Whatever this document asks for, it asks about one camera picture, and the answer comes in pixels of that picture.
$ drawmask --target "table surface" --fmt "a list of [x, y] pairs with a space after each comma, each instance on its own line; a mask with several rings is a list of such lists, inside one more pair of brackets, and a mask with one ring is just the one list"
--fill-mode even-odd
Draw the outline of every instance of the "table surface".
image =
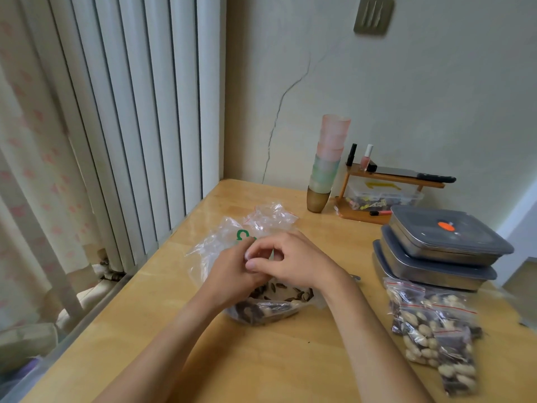
[[[296, 226], [321, 250], [362, 277], [360, 287], [388, 329], [388, 296], [371, 258], [380, 226], [341, 219], [332, 206], [322, 214], [310, 213], [305, 195], [251, 182], [220, 182], [24, 401], [95, 398], [196, 291], [185, 267], [190, 247], [223, 216], [241, 221], [256, 205], [274, 201], [299, 216]], [[518, 324], [517, 313], [502, 299], [480, 297], [476, 307], [485, 333], [475, 343], [480, 393], [465, 400], [530, 401], [535, 397], [535, 334]], [[404, 351], [402, 339], [392, 338]], [[457, 400], [445, 395], [434, 369], [417, 364], [412, 368], [436, 401]], [[309, 307], [262, 327], [241, 325], [220, 314], [194, 347], [170, 401], [356, 402], [360, 398], [330, 311]]]

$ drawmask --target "left hand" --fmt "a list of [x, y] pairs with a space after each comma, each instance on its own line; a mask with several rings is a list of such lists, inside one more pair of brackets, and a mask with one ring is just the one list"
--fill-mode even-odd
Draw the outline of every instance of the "left hand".
[[244, 254], [254, 240], [253, 237], [247, 237], [233, 247], [222, 250], [214, 262], [199, 290], [211, 300], [214, 307], [223, 310], [245, 300], [255, 288], [271, 278], [264, 273], [250, 272], [244, 266]]

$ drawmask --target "clear plastic box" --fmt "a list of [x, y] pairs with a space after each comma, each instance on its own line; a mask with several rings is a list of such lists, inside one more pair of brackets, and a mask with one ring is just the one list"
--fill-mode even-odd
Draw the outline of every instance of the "clear plastic box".
[[393, 205], [416, 205], [423, 193], [415, 185], [394, 182], [350, 179], [345, 198], [353, 210], [390, 210]]

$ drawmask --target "stainless steel container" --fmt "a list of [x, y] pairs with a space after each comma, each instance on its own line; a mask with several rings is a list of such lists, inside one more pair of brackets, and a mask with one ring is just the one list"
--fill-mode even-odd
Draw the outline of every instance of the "stainless steel container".
[[385, 278], [399, 280], [399, 278], [395, 277], [393, 272], [390, 270], [390, 267], [382, 254], [380, 240], [378, 239], [373, 242], [373, 254], [371, 257], [373, 259], [373, 267], [375, 268], [376, 275], [379, 277], [379, 280], [383, 285]]
[[393, 275], [403, 280], [476, 291], [487, 280], [495, 280], [496, 271], [491, 266], [472, 266], [431, 262], [407, 255], [388, 225], [381, 228], [380, 245]]
[[465, 212], [404, 205], [393, 206], [392, 211], [389, 225], [412, 257], [490, 266], [514, 252], [505, 239]]

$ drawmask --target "food storage container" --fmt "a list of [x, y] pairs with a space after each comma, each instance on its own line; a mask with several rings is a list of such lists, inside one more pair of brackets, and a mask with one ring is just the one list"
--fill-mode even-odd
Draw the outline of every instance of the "food storage container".
[[382, 284], [384, 284], [384, 278], [393, 278], [394, 280], [398, 280], [398, 277], [395, 277], [392, 270], [390, 269], [390, 266], [388, 265], [388, 262], [386, 262], [386, 259], [384, 258], [384, 255], [382, 254], [382, 249], [380, 247], [380, 240], [375, 240], [373, 242], [373, 254], [371, 255], [373, 259], [373, 267], [375, 268], [376, 275], [379, 277], [379, 280]]
[[412, 257], [490, 266], [514, 252], [505, 239], [475, 217], [457, 210], [392, 207], [390, 226]]
[[390, 210], [393, 205], [416, 205], [423, 194], [415, 185], [351, 179], [345, 193], [353, 210]]
[[380, 245], [391, 271], [396, 277], [412, 282], [476, 291], [487, 280], [495, 280], [491, 266], [473, 266], [433, 262], [410, 257], [388, 225], [381, 228]]

